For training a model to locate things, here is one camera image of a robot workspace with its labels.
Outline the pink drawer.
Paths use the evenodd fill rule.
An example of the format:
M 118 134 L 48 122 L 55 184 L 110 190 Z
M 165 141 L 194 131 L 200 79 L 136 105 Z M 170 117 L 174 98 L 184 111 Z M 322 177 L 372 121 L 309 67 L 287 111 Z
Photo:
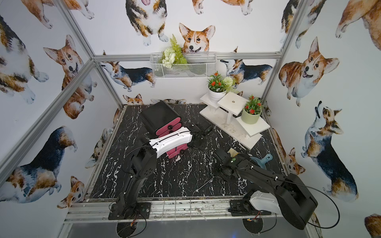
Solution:
M 156 131 L 156 135 L 158 137 L 163 137 L 163 136 L 166 136 L 168 134 L 171 134 L 171 133 L 179 130 L 181 127 L 182 127 L 181 118 L 177 117 L 174 120 L 172 120 L 171 122 L 167 123 L 162 128 L 158 129 Z
M 171 158 L 174 158 L 176 156 L 178 156 L 182 151 L 185 151 L 188 149 L 188 145 L 187 144 L 182 144 L 180 146 L 177 146 L 169 151 L 167 151 L 167 156 L 169 159 Z
M 177 123 L 175 125 L 166 125 L 165 127 L 162 127 L 161 129 L 159 129 L 156 132 L 156 135 L 158 137 L 163 137 L 163 136 L 166 136 L 168 134 L 171 134 L 171 133 L 179 130 L 181 127 L 182 127 L 181 123 Z

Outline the pink top drawer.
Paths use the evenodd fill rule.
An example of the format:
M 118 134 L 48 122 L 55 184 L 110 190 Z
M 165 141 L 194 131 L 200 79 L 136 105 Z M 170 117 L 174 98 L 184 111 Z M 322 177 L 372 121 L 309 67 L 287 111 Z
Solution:
M 158 129 L 156 131 L 156 135 L 158 137 L 163 137 L 163 136 L 166 136 L 168 134 L 171 134 L 171 133 L 179 130 L 181 127 L 182 127 L 181 118 L 177 117 L 174 120 L 172 120 L 171 122 L 167 123 L 162 128 Z

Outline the pink bottom drawer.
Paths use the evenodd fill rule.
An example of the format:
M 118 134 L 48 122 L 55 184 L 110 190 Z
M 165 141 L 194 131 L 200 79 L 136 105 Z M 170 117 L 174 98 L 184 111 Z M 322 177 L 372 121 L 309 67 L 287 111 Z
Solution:
M 174 158 L 176 156 L 178 156 L 182 151 L 185 151 L 188 149 L 188 145 L 187 144 L 182 144 L 180 146 L 177 146 L 169 151 L 167 151 L 167 156 L 169 159 L 171 158 Z

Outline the dark blue pencil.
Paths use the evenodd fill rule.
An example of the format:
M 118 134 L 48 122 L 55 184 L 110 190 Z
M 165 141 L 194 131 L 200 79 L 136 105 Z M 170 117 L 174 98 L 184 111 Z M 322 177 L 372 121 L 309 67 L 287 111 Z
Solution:
M 201 187 L 197 188 L 195 192 L 201 191 L 206 185 L 208 185 L 210 182 L 214 180 L 215 176 L 213 176 L 211 179 L 209 179 L 207 182 L 205 182 Z

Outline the black drawer cabinet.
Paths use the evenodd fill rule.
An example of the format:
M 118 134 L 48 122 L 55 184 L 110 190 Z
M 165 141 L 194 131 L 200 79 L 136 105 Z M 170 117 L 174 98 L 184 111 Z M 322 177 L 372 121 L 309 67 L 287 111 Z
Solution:
M 158 138 L 156 135 L 158 129 L 177 117 L 180 117 L 180 115 L 164 101 L 151 105 L 140 114 L 144 126 L 154 138 Z

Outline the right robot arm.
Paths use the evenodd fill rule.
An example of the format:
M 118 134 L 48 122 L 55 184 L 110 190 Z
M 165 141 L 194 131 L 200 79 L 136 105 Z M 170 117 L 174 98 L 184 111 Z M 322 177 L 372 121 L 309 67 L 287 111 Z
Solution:
M 215 174 L 218 178 L 225 181 L 233 177 L 246 179 L 265 191 L 252 194 L 249 202 L 254 209 L 281 214 L 299 230 L 306 227 L 318 202 L 298 176 L 267 171 L 242 153 L 232 157 L 218 149 L 212 156 L 216 159 Z

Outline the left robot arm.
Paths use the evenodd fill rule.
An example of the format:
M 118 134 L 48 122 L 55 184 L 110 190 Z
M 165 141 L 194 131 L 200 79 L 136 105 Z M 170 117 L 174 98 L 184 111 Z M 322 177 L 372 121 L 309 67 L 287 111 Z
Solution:
M 116 203 L 110 208 L 109 220 L 131 218 L 138 212 L 138 195 L 144 181 L 155 171 L 156 160 L 163 154 L 175 151 L 177 156 L 191 147 L 203 150 L 206 138 L 210 136 L 213 126 L 209 122 L 202 124 L 188 123 L 175 132 L 165 136 L 147 140 L 142 138 L 140 145 L 125 157 L 128 175 Z

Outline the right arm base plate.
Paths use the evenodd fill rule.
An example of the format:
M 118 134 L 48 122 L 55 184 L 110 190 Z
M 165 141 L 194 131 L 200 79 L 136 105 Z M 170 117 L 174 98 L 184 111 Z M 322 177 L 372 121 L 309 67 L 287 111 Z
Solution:
M 249 202 L 244 200 L 230 200 L 230 207 L 228 212 L 231 213 L 233 217 L 235 216 L 257 216 L 257 215 L 271 215 L 271 212 L 268 211 L 259 211 L 256 210 Z

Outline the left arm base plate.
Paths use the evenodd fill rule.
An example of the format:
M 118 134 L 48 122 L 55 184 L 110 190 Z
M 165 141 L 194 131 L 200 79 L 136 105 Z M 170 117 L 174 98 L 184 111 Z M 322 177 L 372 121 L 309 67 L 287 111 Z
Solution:
M 132 205 L 122 206 L 115 203 L 110 208 L 109 220 L 128 220 L 136 217 L 149 218 L 151 211 L 150 202 L 138 202 Z

